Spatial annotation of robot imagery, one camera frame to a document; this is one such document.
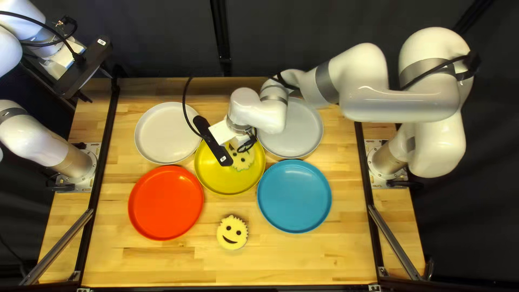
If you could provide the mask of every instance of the yellow plate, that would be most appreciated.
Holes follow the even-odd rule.
[[[252,148],[254,160],[250,165],[247,165],[245,158],[245,164],[240,162],[244,156],[233,156],[233,151],[230,151],[236,165],[220,166],[206,142],[202,141],[195,154],[195,173],[198,180],[204,187],[220,195],[237,195],[250,190],[260,181],[265,171],[263,147],[256,143]]]

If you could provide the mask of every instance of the orange plate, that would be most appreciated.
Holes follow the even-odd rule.
[[[197,178],[182,167],[162,166],[135,184],[128,200],[128,215],[139,233],[164,241],[193,227],[202,206],[203,189]]]

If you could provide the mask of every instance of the butcher block tabletop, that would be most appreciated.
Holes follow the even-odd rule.
[[[230,93],[239,87],[259,90],[261,77],[195,78],[187,104],[210,124],[223,119]],[[354,124],[337,105],[319,110],[324,123],[321,144],[305,161],[320,169],[332,190],[326,221],[305,234],[288,234],[271,226],[256,201],[256,187],[223,197],[204,189],[197,223],[184,235],[153,241],[139,234],[128,217],[128,198],[137,180],[160,167],[137,151],[133,134],[151,107],[181,101],[187,78],[119,80],[117,105],[106,170],[82,285],[88,287],[344,285],[377,281],[362,188]],[[110,102],[110,80],[92,79],[82,89],[93,103],[79,102],[69,142],[102,142]],[[364,123],[366,139],[388,139],[393,124]],[[279,158],[266,152],[266,168]],[[179,163],[194,174],[194,154]],[[374,190],[375,205],[420,273],[425,262],[409,190]],[[87,209],[89,194],[56,194],[40,259]],[[228,214],[249,227],[245,247],[221,248],[216,228]],[[381,235],[384,264],[393,276],[405,273]],[[81,232],[56,259],[40,283],[65,281],[74,271]]]

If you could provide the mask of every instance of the plate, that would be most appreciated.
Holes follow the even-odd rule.
[[[265,219],[288,233],[317,228],[332,207],[332,191],[323,173],[301,160],[272,165],[259,182],[257,199]]]
[[[237,170],[233,166],[220,166],[213,153],[202,141],[195,154],[195,173],[200,183],[220,195],[237,195],[254,187],[265,171],[265,151],[256,143],[254,161],[248,169]]]
[[[162,166],[141,177],[128,200],[133,227],[143,236],[165,241],[186,233],[203,206],[197,178],[180,166]]]
[[[314,151],[323,137],[319,112],[300,98],[289,97],[285,130],[279,134],[258,131],[258,140],[270,153],[282,158],[300,158]]]
[[[186,113],[193,123],[198,113],[188,105]],[[180,102],[161,103],[145,112],[135,127],[134,139],[139,153],[157,164],[188,158],[201,140],[187,125]]]

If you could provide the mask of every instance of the yellow sponge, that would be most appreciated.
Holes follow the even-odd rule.
[[[216,240],[220,246],[228,250],[243,247],[247,243],[248,235],[247,225],[233,215],[222,219],[222,223],[216,230]]]
[[[237,171],[249,169],[249,166],[254,162],[255,153],[253,147],[243,153],[238,153],[230,143],[226,143],[225,148],[233,158],[233,167]]]

